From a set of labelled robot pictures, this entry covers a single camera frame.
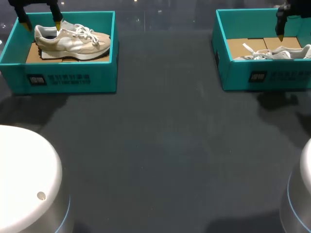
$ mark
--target white shoelace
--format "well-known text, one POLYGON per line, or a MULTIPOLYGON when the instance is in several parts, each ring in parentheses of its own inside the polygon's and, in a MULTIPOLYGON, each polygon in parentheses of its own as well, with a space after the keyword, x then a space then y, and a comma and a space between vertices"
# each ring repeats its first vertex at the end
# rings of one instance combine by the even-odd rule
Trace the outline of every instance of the white shoelace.
POLYGON ((75 24, 75 26, 77 26, 77 29, 74 32, 73 36, 83 37, 84 39, 87 39, 89 37, 92 39, 92 45, 96 46, 99 44, 98 37, 92 34, 94 32, 93 29, 85 27, 81 24, 75 24))
POLYGON ((271 50, 258 50, 255 52, 247 44, 243 43, 243 46, 252 53, 252 60, 272 59, 271 50))

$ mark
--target cardboard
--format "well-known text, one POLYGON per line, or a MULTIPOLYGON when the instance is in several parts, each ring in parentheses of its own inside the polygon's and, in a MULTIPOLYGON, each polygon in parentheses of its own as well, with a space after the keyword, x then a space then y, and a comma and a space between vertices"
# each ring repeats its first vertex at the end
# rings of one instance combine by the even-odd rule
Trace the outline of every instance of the cardboard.
POLYGON ((72 58, 66 58, 66 59, 63 59, 63 62, 79 62, 79 61, 72 59, 72 58))
POLYGON ((39 48, 35 43, 31 44, 26 63, 55 63, 62 62, 62 59, 42 60, 39 55, 39 48))
POLYGON ((90 60, 90 61, 78 61, 72 58, 66 59, 52 59, 52 60, 42 60, 39 55, 39 48, 36 43, 32 43, 26 63, 52 63, 52 62, 109 62, 109 55, 106 57, 101 57, 98 59, 90 60))
POLYGON ((247 38, 228 39, 227 42, 229 45, 229 49, 230 49, 232 59, 235 59, 237 57, 252 55, 251 52, 248 51, 243 46, 243 43, 246 43, 254 51, 266 50, 267 49, 263 39, 247 39, 247 38))
POLYGON ((80 62, 109 62, 109 55, 106 57, 101 57, 90 61, 80 61, 80 62))
POLYGON ((277 37, 264 38, 263 40, 266 43, 267 49, 269 50, 275 50, 280 46, 284 46, 290 49, 301 48, 296 37, 284 37, 282 42, 277 37))

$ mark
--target dark table surface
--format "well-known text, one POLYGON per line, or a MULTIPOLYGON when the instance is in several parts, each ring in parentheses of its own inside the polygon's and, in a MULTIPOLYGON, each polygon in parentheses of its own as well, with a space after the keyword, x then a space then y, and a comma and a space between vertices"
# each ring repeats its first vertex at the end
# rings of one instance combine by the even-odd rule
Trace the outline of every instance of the dark table surface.
MULTIPOLYGON (((210 45, 217 8, 279 3, 60 0, 62 11, 116 11, 117 93, 13 97, 0 79, 0 123, 54 145, 74 233, 282 232, 277 210, 311 136, 311 94, 224 92, 210 45)), ((0 51, 15 19, 0 0, 0 51)))

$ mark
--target white sneaker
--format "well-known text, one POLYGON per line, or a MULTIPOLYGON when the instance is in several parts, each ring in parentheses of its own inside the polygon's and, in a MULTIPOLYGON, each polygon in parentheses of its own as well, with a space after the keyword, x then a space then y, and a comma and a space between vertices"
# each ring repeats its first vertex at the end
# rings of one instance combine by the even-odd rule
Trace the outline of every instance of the white sneaker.
POLYGON ((59 32, 56 27, 36 25, 35 41, 42 50, 42 59, 92 60, 103 56, 110 48, 109 35, 66 21, 62 21, 59 32))
POLYGON ((273 50, 272 53, 279 53, 287 51, 292 59, 310 59, 311 58, 311 45, 306 45, 302 49, 289 49, 283 46, 273 50))
POLYGON ((291 59, 291 54, 287 51, 287 49, 276 52, 276 50, 280 47, 274 51, 258 50, 257 52, 254 52, 247 44, 244 43, 243 46, 250 51, 252 55, 237 57, 235 60, 291 59))

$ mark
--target white cylinder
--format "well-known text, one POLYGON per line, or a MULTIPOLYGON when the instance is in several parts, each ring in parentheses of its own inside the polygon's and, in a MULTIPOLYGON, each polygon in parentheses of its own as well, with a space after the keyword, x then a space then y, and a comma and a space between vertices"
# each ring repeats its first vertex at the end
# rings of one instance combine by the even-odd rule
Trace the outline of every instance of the white cylinder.
POLYGON ((0 233, 71 233, 59 156, 32 131, 0 125, 0 233))
POLYGON ((311 140, 289 177, 280 218, 286 233, 311 233, 311 140))

